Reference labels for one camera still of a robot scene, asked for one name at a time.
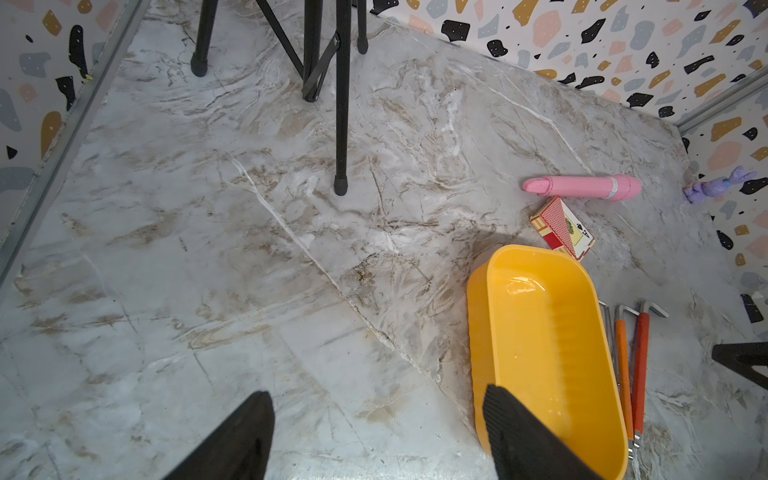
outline terrazzo pattern wall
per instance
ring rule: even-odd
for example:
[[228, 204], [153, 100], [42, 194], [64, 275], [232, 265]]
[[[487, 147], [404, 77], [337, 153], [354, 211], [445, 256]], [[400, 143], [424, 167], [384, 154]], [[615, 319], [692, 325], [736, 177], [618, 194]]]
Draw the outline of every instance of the terrazzo pattern wall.
[[768, 341], [768, 88], [686, 133], [683, 143], [699, 181], [728, 177], [738, 165], [759, 172], [706, 202], [753, 328]]
[[0, 3], [0, 245], [124, 4]]
[[768, 61], [768, 0], [374, 0], [372, 13], [677, 121]]

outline orange handle tool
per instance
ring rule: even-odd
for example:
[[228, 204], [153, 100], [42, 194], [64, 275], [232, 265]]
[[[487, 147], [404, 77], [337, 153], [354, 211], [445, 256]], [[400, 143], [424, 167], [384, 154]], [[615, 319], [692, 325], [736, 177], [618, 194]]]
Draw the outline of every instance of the orange handle tool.
[[627, 440], [632, 444], [632, 402], [629, 395], [629, 353], [627, 351], [627, 324], [616, 321], [616, 344], [619, 357], [619, 393], [621, 409], [624, 411], [624, 424], [627, 426]]
[[648, 365], [648, 339], [650, 314], [642, 312], [637, 318], [637, 332], [634, 336], [634, 384], [632, 385], [632, 424], [635, 437], [643, 435], [645, 415], [645, 375]]

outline yellow plastic tub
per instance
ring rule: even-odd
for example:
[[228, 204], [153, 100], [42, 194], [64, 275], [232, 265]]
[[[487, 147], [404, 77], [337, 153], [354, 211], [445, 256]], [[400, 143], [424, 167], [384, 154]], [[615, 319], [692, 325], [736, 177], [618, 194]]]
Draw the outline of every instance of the yellow plastic tub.
[[627, 469], [627, 435], [598, 296], [566, 253], [507, 245], [469, 277], [475, 427], [490, 453], [488, 384], [515, 395], [602, 478]]

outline purple bunny figure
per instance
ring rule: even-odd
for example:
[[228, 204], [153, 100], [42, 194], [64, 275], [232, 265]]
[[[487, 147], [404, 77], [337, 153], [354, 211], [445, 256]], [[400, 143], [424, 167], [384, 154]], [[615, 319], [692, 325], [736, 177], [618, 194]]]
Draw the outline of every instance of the purple bunny figure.
[[711, 182], [696, 182], [683, 189], [683, 193], [692, 204], [700, 204], [705, 197], [722, 197], [731, 185], [742, 184], [752, 180], [757, 172], [747, 173], [744, 167], [736, 167], [725, 180], [712, 180]]

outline black tripod leg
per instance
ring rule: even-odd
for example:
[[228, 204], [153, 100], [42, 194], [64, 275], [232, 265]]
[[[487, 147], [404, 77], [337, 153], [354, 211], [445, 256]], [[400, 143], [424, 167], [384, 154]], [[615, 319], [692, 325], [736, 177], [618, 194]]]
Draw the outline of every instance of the black tripod leg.
[[363, 55], [368, 51], [366, 10], [366, 0], [357, 0], [357, 51]]
[[351, 47], [352, 2], [336, 0], [336, 31], [339, 51], [336, 56], [336, 178], [333, 191], [346, 194], [346, 134], [349, 122], [349, 50]]
[[[304, 0], [304, 75], [306, 82], [320, 60], [320, 30], [323, 25], [323, 0]], [[320, 93], [317, 85], [304, 97], [315, 101]]]
[[768, 390], [768, 376], [752, 368], [768, 366], [768, 342], [720, 343], [712, 347], [712, 360]]
[[203, 0], [200, 9], [200, 24], [197, 27], [197, 43], [190, 60], [192, 73], [198, 77], [204, 77], [208, 71], [208, 47], [210, 47], [210, 34], [214, 31], [214, 19], [219, 0]]

